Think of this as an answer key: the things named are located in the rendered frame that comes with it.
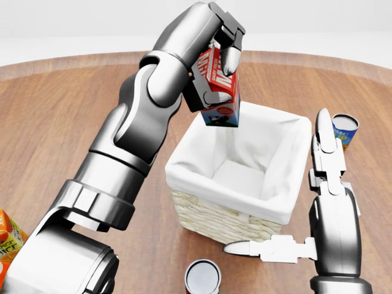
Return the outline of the red and blue milk carton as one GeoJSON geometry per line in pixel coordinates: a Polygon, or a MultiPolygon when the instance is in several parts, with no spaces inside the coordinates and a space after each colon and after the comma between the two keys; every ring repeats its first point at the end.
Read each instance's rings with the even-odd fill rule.
{"type": "Polygon", "coordinates": [[[200,55],[198,69],[206,78],[212,92],[224,92],[232,97],[227,102],[202,110],[206,125],[238,127],[240,93],[237,73],[229,77],[224,75],[221,68],[221,55],[214,45],[200,55]]]}

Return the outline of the wicker basket with white liner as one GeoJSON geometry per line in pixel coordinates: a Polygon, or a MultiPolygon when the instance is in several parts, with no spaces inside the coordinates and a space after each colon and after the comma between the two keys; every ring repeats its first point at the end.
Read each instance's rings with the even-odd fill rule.
{"type": "Polygon", "coordinates": [[[237,127],[197,115],[165,166],[179,223],[223,244],[278,234],[298,198],[311,133],[307,117],[249,102],[237,127]]]}

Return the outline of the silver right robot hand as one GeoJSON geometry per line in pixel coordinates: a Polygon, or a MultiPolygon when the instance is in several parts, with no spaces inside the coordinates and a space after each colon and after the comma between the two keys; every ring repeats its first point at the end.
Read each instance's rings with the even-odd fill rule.
{"type": "Polygon", "coordinates": [[[311,154],[309,188],[317,193],[309,210],[311,235],[303,243],[296,242],[292,235],[273,235],[262,242],[237,241],[224,246],[223,251],[273,263],[296,263],[299,258],[309,258],[320,276],[359,277],[358,209],[352,191],[341,182],[346,171],[344,152],[341,140],[334,136],[326,108],[317,114],[311,154]]]}

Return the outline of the blue printed tin can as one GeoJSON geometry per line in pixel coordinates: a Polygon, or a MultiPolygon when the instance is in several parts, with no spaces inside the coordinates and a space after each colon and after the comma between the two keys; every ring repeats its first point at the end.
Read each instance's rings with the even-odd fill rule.
{"type": "Polygon", "coordinates": [[[353,116],[339,113],[332,117],[334,136],[342,142],[343,151],[345,151],[352,141],[360,124],[353,116]]]}

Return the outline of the red tin can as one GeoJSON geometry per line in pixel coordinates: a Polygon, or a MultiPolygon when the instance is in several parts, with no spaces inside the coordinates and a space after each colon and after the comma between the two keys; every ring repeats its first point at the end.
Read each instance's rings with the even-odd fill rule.
{"type": "Polygon", "coordinates": [[[195,260],[184,275],[186,294],[219,294],[221,279],[221,271],[212,260],[195,260]]]}

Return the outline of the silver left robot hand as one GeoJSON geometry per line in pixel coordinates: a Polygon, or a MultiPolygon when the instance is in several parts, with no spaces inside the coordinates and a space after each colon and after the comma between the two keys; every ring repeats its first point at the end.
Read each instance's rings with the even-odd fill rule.
{"type": "Polygon", "coordinates": [[[197,61],[212,41],[220,45],[223,74],[233,75],[238,66],[246,30],[216,3],[197,2],[174,19],[158,38],[149,56],[158,63],[148,79],[148,92],[161,107],[183,95],[189,110],[196,112],[229,100],[212,92],[197,61]]]}

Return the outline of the orange juice carton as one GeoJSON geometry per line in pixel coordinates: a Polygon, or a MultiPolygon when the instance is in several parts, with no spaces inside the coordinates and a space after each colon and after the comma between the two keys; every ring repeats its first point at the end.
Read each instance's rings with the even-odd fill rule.
{"type": "Polygon", "coordinates": [[[28,235],[0,209],[0,290],[10,264],[27,239],[28,235]]]}

